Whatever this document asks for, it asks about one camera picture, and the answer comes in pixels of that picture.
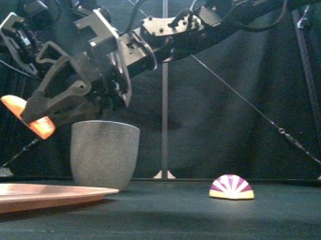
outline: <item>black backdrop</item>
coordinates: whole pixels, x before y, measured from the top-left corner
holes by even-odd
[[[71,40],[71,15],[66,0],[57,24],[37,33],[43,40],[52,38],[67,52],[76,51]],[[114,26],[123,30],[131,14],[131,1],[100,0],[112,17]],[[191,0],[170,0],[170,17],[189,7]],[[1,1],[1,19],[15,11],[16,1]],[[162,17],[163,2],[150,0],[142,10]],[[310,17],[312,26],[304,30],[310,52],[310,67],[318,93],[320,84],[320,6]],[[270,23],[278,15],[271,12],[258,20]],[[263,33],[238,32],[195,57],[222,77],[226,83],[271,119],[277,126],[320,157],[317,131],[312,112],[301,54],[292,15],[276,29]],[[3,50],[1,59],[12,63]],[[37,82],[24,79],[0,67],[1,96],[31,95]],[[316,179],[320,166],[298,150],[267,119],[218,81],[193,57],[169,65],[169,111],[163,92],[162,66],[132,79],[132,101],[127,109],[107,111],[104,118],[138,126],[142,130],[140,147],[134,177],[151,178],[169,169],[178,178],[215,178],[234,173],[249,179]],[[0,158],[5,162],[35,135],[0,106]],[[164,115],[169,125],[164,126]],[[25,153],[12,164],[16,175],[71,176],[71,126],[64,126],[52,137]]]

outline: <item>gray cup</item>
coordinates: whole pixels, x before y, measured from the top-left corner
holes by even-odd
[[[71,127],[70,165],[80,186],[123,190],[136,163],[139,129],[111,121],[83,121]]]

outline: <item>metal pole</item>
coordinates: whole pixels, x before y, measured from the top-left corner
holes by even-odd
[[[169,18],[169,0],[163,0],[163,18]],[[162,66],[162,179],[169,179],[169,64]]]

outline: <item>wooden tray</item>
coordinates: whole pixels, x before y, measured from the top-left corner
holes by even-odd
[[[103,200],[118,189],[35,184],[0,184],[0,214]]]

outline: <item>black table surface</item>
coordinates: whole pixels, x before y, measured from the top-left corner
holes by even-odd
[[[255,198],[247,201],[214,199],[210,187],[211,182],[132,181],[102,202],[0,216],[0,236],[24,240],[321,239],[321,187],[255,183]]]

